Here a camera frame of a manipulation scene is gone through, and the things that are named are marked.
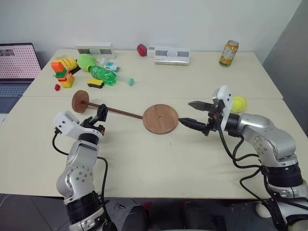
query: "white table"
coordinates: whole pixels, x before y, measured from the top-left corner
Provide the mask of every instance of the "white table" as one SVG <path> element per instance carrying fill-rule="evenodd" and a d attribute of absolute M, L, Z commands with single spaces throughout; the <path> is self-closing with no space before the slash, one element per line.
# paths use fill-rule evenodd
<path fill-rule="evenodd" d="M 96 97 L 94 103 L 142 114 L 156 103 L 174 107 L 180 117 L 206 122 L 207 114 L 188 106 L 193 100 L 140 97 L 138 103 L 126 103 L 120 97 Z M 71 110 L 71 97 L 23 97 L 0 127 L 0 192 L 43 196 L 60 196 L 56 180 L 62 173 L 66 156 L 53 150 L 53 118 Z M 303 178 L 308 179 L 308 140 L 283 100 L 248 100 L 247 112 L 270 118 L 288 131 L 296 141 L 297 157 Z M 96 114 L 88 109 L 80 121 Z M 254 170 L 233 166 L 217 133 L 205 137 L 182 124 L 166 135 L 148 132 L 142 121 L 109 112 L 104 123 L 106 134 L 99 144 L 99 156 L 109 162 L 105 195 L 107 197 L 172 197 L 172 198 L 253 198 L 239 185 L 239 179 Z M 238 139 L 226 136 L 234 147 Z M 74 140 L 59 135 L 57 146 L 69 152 Z M 244 143 L 239 156 L 254 152 Z M 252 157 L 243 164 L 257 163 Z M 104 164 L 98 160 L 94 168 L 94 184 L 100 192 Z M 261 197 L 268 197 L 258 175 L 245 184 Z"/>
<path fill-rule="evenodd" d="M 253 52 L 238 52 L 228 68 L 218 65 L 220 52 L 192 52 L 189 66 L 156 65 L 153 58 L 141 57 L 136 51 L 117 51 L 114 60 L 123 70 L 122 75 L 133 77 L 135 85 L 124 83 L 89 88 L 86 84 L 90 73 L 82 70 L 74 74 L 75 82 L 70 89 L 54 90 L 58 83 L 50 62 L 24 96 L 73 96 L 77 90 L 86 90 L 91 96 L 119 97 L 134 100 L 140 97 L 163 98 L 211 98 L 213 91 L 229 85 L 237 95 L 248 99 L 282 99 L 270 77 Z M 78 57 L 77 50 L 58 50 L 51 58 Z"/>

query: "wooden disc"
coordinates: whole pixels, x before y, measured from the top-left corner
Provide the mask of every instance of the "wooden disc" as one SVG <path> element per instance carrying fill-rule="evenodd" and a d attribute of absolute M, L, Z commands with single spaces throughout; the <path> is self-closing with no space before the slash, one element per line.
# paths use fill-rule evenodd
<path fill-rule="evenodd" d="M 82 101 L 89 102 L 89 94 L 84 90 L 78 90 L 72 99 L 72 108 L 75 112 L 83 113 L 87 109 L 88 106 Z"/>
<path fill-rule="evenodd" d="M 155 134 L 167 134 L 178 125 L 178 113 L 172 107 L 165 104 L 156 104 L 143 114 L 143 125 Z"/>

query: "wooden rod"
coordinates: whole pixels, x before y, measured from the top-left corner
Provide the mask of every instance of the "wooden rod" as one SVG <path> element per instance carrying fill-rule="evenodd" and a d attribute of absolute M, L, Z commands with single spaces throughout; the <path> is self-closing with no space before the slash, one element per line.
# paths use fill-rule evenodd
<path fill-rule="evenodd" d="M 81 101 L 82 104 L 86 104 L 88 106 L 92 106 L 92 107 L 99 107 L 100 105 L 96 104 L 96 103 L 90 103 L 90 102 L 87 102 L 87 101 Z M 117 109 L 114 109 L 114 108 L 111 108 L 111 107 L 107 107 L 107 109 L 111 112 L 116 112 L 116 113 L 119 113 L 119 114 L 122 114 L 122 115 L 126 115 L 126 116 L 130 116 L 130 117 L 134 117 L 134 118 L 137 118 L 137 119 L 142 119 L 142 116 L 141 115 L 136 115 L 136 114 L 133 114 L 133 113 L 129 113 L 129 112 L 124 112 L 124 111 L 121 111 L 121 110 L 117 110 Z"/>

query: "black cable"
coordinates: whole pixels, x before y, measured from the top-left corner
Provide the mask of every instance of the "black cable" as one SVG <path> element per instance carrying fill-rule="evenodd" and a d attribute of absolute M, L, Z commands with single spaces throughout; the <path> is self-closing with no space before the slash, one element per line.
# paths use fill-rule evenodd
<path fill-rule="evenodd" d="M 252 191 L 250 191 L 246 186 L 243 185 L 243 181 L 244 180 L 247 180 L 247 179 L 250 179 L 254 176 L 256 176 L 259 172 L 261 171 L 261 167 L 259 167 L 253 174 L 247 176 L 247 177 L 243 177 L 240 179 L 240 185 L 247 191 L 249 192 L 250 194 L 252 194 L 256 199 L 260 200 L 260 201 L 264 201 L 263 199 L 261 199 L 260 197 L 258 197 L 256 194 L 254 194 Z"/>
<path fill-rule="evenodd" d="M 60 130 L 58 128 L 56 128 L 55 132 L 54 132 L 54 137 L 52 139 L 52 146 L 53 148 L 63 154 L 63 155 L 68 155 L 68 153 L 65 153 L 65 152 L 62 152 L 60 149 L 58 149 L 55 145 L 55 139 L 57 137 L 57 135 L 60 133 Z M 105 200 L 104 200 L 104 192 L 105 192 L 105 184 L 106 184 L 106 179 L 107 179 L 107 172 L 108 172 L 108 162 L 105 158 L 103 157 L 100 157 L 98 156 L 97 159 L 100 159 L 100 160 L 103 160 L 105 162 L 105 173 L 104 173 L 104 178 L 103 178 L 103 183 L 102 183 L 102 194 L 101 194 L 101 199 L 102 199 L 102 204 L 103 204 L 103 209 L 106 213 L 106 220 L 107 221 L 111 221 L 110 217 L 109 217 L 109 214 L 107 212 L 107 209 L 106 209 L 106 205 L 105 205 Z"/>
<path fill-rule="evenodd" d="M 250 194 L 252 194 L 256 199 L 258 199 L 259 201 L 262 202 L 262 204 L 264 204 L 264 206 L 267 206 L 267 203 L 261 199 L 259 196 L 257 196 L 256 194 L 254 194 L 252 191 L 250 191 L 246 186 L 243 185 L 243 181 L 244 180 L 247 180 L 247 179 L 250 179 L 254 176 L 256 176 L 260 171 L 261 171 L 261 166 L 260 165 L 246 165 L 246 166 L 241 166 L 241 165 L 238 165 L 236 163 L 236 161 L 241 161 L 247 157 L 250 157 L 250 156 L 254 156 L 254 157 L 259 157 L 257 154 L 246 154 L 244 156 L 241 156 L 240 158 L 236 158 L 236 152 L 237 150 L 239 149 L 239 147 L 242 145 L 242 143 L 244 142 L 244 136 L 242 134 L 238 134 L 238 136 L 241 138 L 240 142 L 238 142 L 238 144 L 235 146 L 234 150 L 233 150 L 233 153 L 231 154 L 228 146 L 227 146 L 227 143 L 225 141 L 225 138 L 223 136 L 223 133 L 222 133 L 222 129 L 221 129 L 221 124 L 218 122 L 218 119 L 216 119 L 216 126 L 218 128 L 218 132 L 219 132 L 219 137 L 221 139 L 221 142 L 222 142 L 222 145 L 223 147 L 225 148 L 228 156 L 232 159 L 233 161 L 233 164 L 237 167 L 237 168 L 252 168 L 252 167 L 257 167 L 258 169 L 251 175 L 247 176 L 247 177 L 243 177 L 240 179 L 240 185 L 247 191 L 249 192 Z"/>
<path fill-rule="evenodd" d="M 106 205 L 105 205 L 105 198 L 104 198 L 104 193 L 105 193 L 105 184 L 106 184 L 106 179 L 107 179 L 107 172 L 108 172 L 108 162 L 105 158 L 98 156 L 97 157 L 100 160 L 103 160 L 105 162 L 105 173 L 104 173 L 104 178 L 103 178 L 103 184 L 102 184 L 102 194 L 101 194 L 101 198 L 102 198 L 102 203 L 103 203 L 103 209 L 106 212 L 106 220 L 107 221 L 111 221 L 109 214 L 107 212 L 106 209 Z"/>
<path fill-rule="evenodd" d="M 307 206 L 300 205 L 300 204 L 297 204 L 297 203 L 293 203 L 293 202 L 289 201 L 289 200 L 286 199 L 286 198 L 282 198 L 282 197 L 279 197 L 279 196 L 275 196 L 275 195 L 273 194 L 273 192 L 269 189 L 268 182 L 267 182 L 267 177 L 266 177 L 265 174 L 263 175 L 263 182 L 264 182 L 264 187 L 265 187 L 266 191 L 267 191 L 268 194 L 269 194 L 272 198 L 274 198 L 275 200 L 280 201 L 280 202 L 285 203 L 285 204 L 288 204 L 288 205 L 292 205 L 292 206 L 295 206 L 295 207 L 299 207 L 299 208 L 308 210 L 308 207 L 307 207 Z"/>
<path fill-rule="evenodd" d="M 52 139 L 52 146 L 53 146 L 53 148 L 54 148 L 57 152 L 59 152 L 59 153 L 61 153 L 61 154 L 63 154 L 63 155 L 68 155 L 68 153 L 62 152 L 62 151 L 61 151 L 60 149 L 58 149 L 58 148 L 56 147 L 56 145 L 54 144 L 54 141 L 56 140 L 56 137 L 57 137 L 58 134 L 59 134 L 59 133 L 58 133 L 57 131 L 54 132 L 54 136 L 53 136 L 53 139 Z"/>
<path fill-rule="evenodd" d="M 225 150 L 226 150 L 228 156 L 233 160 L 233 163 L 234 163 L 234 165 L 235 165 L 236 167 L 238 167 L 238 168 L 251 168 L 251 167 L 258 167 L 258 168 L 259 168 L 259 167 L 260 167 L 260 165 L 240 166 L 240 165 L 236 164 L 235 161 L 240 161 L 240 160 L 243 160 L 243 159 L 245 159 L 245 158 L 247 158 L 247 157 L 250 157 L 250 156 L 256 156 L 256 157 L 258 157 L 258 155 L 256 155 L 256 154 L 246 154 L 246 155 L 243 155 L 243 156 L 240 157 L 240 158 L 236 158 L 236 157 L 235 157 L 236 152 L 237 152 L 238 148 L 239 148 L 239 147 L 242 145 L 242 143 L 244 142 L 244 137 L 243 137 L 242 135 L 239 134 L 240 137 L 241 137 L 241 141 L 235 146 L 233 153 L 231 153 L 230 150 L 229 150 L 229 148 L 228 148 L 228 146 L 227 146 L 226 140 L 225 140 L 225 138 L 224 138 L 224 136 L 223 136 L 222 129 L 221 129 L 221 124 L 218 122 L 218 119 L 216 119 L 216 127 L 218 128 L 219 137 L 220 137 L 220 140 L 221 140 L 221 142 L 222 142 L 222 145 L 223 145 L 223 147 L 225 148 Z"/>

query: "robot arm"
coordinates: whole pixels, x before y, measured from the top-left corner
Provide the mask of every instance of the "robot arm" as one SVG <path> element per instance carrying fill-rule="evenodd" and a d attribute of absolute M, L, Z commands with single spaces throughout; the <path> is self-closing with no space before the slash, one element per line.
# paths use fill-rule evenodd
<path fill-rule="evenodd" d="M 57 180 L 57 190 L 64 196 L 71 225 L 70 231 L 87 231 L 99 227 L 105 220 L 103 198 L 100 200 L 93 185 L 93 167 L 98 156 L 98 143 L 105 128 L 95 126 L 97 121 L 105 121 L 107 107 L 102 104 L 97 115 L 79 125 L 70 112 L 59 113 L 54 119 L 56 133 L 76 139 L 67 157 L 63 173 Z"/>
<path fill-rule="evenodd" d="M 197 110 L 208 111 L 207 124 L 190 118 L 180 118 L 179 121 L 206 136 L 216 130 L 243 136 L 254 147 L 262 163 L 265 188 L 271 196 L 265 206 L 276 228 L 286 230 L 291 227 L 294 230 L 303 225 L 308 227 L 308 186 L 301 177 L 292 136 L 263 116 L 230 113 L 232 97 L 227 86 L 214 92 L 213 102 L 189 103 Z"/>

